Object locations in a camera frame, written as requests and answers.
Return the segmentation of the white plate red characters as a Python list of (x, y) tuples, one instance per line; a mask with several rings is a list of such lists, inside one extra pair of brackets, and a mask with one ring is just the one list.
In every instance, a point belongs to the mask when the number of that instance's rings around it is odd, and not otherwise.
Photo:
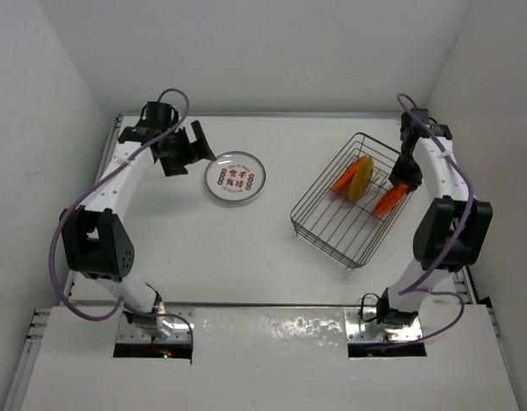
[(204, 172), (204, 185), (212, 197), (226, 200), (259, 196), (267, 180), (262, 162), (247, 152), (224, 152)]

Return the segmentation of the yellow plate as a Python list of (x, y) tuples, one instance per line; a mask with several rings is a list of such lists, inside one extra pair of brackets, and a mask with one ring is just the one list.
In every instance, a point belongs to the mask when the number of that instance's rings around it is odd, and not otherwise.
[(371, 157), (365, 157), (359, 163), (349, 186), (348, 199), (356, 203), (366, 192), (373, 176), (374, 162)]

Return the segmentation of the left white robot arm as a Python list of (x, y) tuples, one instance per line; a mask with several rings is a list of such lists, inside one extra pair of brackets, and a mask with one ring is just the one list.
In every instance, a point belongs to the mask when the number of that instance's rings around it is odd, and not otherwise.
[(161, 164), (165, 176), (213, 160), (199, 121), (190, 140), (178, 111), (150, 101), (138, 122), (120, 133), (96, 188), (62, 216), (61, 237), (68, 267), (105, 288), (136, 313), (153, 313), (158, 293), (134, 273), (134, 245), (122, 219), (145, 173)]

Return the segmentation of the orange plate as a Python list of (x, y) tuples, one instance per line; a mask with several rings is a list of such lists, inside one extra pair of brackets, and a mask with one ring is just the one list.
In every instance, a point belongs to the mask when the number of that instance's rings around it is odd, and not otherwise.
[(348, 187), (358, 170), (358, 167), (365, 161), (366, 156), (362, 156), (361, 158), (358, 158), (354, 163), (352, 163), (345, 172), (339, 177), (339, 179), (335, 182), (335, 184), (332, 186), (332, 190), (336, 193), (341, 192), (346, 187)]
[(408, 186), (404, 183), (391, 187), (376, 203), (372, 210), (372, 215), (380, 217), (391, 211), (403, 199), (407, 191)]

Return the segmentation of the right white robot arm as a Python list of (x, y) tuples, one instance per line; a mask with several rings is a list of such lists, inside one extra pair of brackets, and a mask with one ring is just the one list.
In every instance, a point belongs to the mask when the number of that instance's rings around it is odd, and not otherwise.
[(376, 322), (393, 328), (411, 325), (444, 278), (477, 261), (493, 217), (491, 204), (477, 200), (458, 166), (447, 125), (432, 122), (426, 109), (410, 108), (401, 117), (400, 140), (389, 180), (408, 193), (426, 185), (429, 208), (413, 236), (411, 263), (376, 304)]

